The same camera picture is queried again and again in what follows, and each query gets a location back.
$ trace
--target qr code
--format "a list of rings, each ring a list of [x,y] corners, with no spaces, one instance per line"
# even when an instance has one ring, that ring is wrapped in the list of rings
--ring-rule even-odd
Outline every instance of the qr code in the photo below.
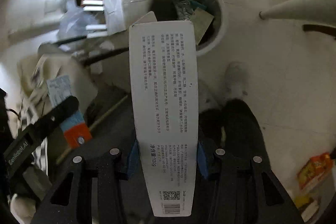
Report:
[[[163,200],[180,200],[180,191],[163,191]]]

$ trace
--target debris on floor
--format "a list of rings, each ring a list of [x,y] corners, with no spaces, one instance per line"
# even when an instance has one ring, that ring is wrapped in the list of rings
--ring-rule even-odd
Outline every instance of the debris on floor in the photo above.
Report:
[[[331,172],[334,165],[329,153],[311,157],[297,174],[302,193],[309,193]]]
[[[191,8],[189,0],[178,1],[174,3],[178,20],[189,20],[194,10]]]
[[[295,198],[294,203],[305,223],[311,220],[320,208],[320,198],[316,199],[311,195],[298,196]]]

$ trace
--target barcode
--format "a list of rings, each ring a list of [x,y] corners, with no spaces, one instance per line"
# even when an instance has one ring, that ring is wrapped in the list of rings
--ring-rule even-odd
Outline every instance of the barcode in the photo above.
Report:
[[[174,215],[180,213],[180,204],[163,204],[165,215]]]

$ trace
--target black cable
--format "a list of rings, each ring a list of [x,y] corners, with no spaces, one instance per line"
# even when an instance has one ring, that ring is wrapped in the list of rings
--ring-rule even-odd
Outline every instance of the black cable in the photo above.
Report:
[[[88,57],[86,59],[80,60],[80,62],[82,63],[82,65],[84,67],[87,67],[87,66],[92,65],[93,63],[99,62],[99,61],[104,60],[104,59],[109,58],[109,57],[113,57],[113,56],[119,55],[119,54],[121,54],[123,52],[126,52],[128,50],[129,50],[128,47],[118,48],[116,50],[111,50],[111,51],[105,52],[103,54],[99,54],[99,55],[96,55],[96,56]]]
[[[17,114],[17,112],[14,109],[9,108],[9,109],[6,109],[6,110],[10,111],[10,112],[13,112],[18,117],[18,119],[21,120],[19,114]]]
[[[63,44],[68,44],[70,42],[79,41],[79,40],[86,39],[86,38],[87,38],[86,35],[81,35],[79,37],[71,37],[71,38],[67,38],[64,40],[59,40],[59,41],[54,42],[53,44],[57,46],[61,46]]]

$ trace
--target trash can opening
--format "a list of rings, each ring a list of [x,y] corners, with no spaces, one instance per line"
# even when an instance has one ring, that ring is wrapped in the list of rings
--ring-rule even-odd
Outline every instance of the trash can opening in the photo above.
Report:
[[[158,21],[187,20],[190,13],[192,14],[196,9],[202,9],[214,17],[198,44],[196,37],[196,51],[200,51],[215,40],[221,28],[221,6],[218,0],[151,0],[149,5],[149,11],[155,13]]]

